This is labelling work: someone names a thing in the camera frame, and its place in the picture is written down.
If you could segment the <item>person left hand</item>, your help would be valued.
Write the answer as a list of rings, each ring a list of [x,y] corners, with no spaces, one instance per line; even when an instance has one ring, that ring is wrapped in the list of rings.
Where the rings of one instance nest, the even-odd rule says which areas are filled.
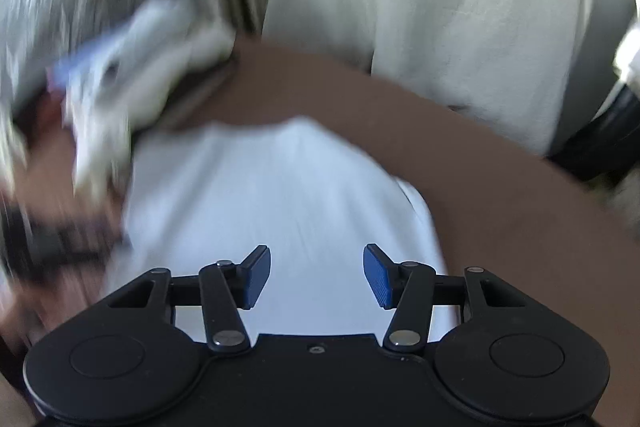
[[[104,261],[66,265],[41,281],[1,277],[1,424],[32,426],[23,363],[39,339],[100,299]]]

